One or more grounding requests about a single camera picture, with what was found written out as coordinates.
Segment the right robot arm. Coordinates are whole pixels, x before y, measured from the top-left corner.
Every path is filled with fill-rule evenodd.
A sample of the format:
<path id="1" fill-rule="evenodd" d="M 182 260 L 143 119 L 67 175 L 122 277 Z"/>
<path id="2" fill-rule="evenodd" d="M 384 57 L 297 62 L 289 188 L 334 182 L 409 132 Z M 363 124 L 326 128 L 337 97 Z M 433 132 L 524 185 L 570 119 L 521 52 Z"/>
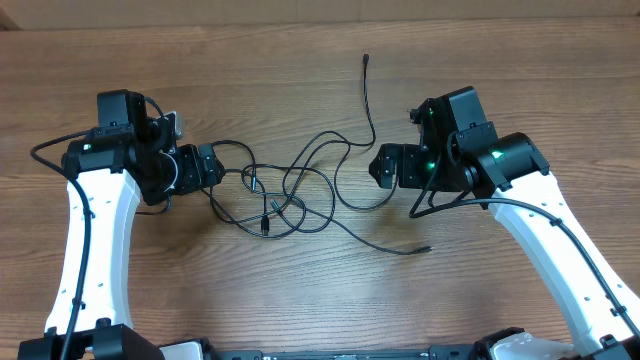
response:
<path id="1" fill-rule="evenodd" d="M 420 198 L 458 192 L 449 203 L 410 210 L 413 219 L 479 205 L 517 241 L 560 309 L 568 344 L 512 327 L 477 340 L 472 359 L 636 359 L 639 298 L 585 232 L 546 158 L 525 134 L 498 136 L 476 90 L 426 99 L 411 110 L 419 142 L 384 144 L 369 165 L 382 188 Z"/>

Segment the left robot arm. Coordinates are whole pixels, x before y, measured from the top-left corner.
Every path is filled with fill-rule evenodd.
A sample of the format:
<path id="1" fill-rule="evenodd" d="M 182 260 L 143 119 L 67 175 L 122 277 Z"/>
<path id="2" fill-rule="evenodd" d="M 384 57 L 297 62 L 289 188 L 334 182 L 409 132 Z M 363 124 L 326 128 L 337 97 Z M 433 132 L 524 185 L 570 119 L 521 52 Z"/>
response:
<path id="1" fill-rule="evenodd" d="M 212 146 L 179 146 L 179 116 L 151 117 L 152 103 L 129 90 L 102 92 L 97 126 L 63 137 L 67 151 L 52 167 L 69 201 L 61 281 L 43 336 L 21 342 L 19 358 L 215 358 L 205 338 L 158 346 L 133 329 L 128 268 L 139 205 L 169 204 L 224 176 Z"/>

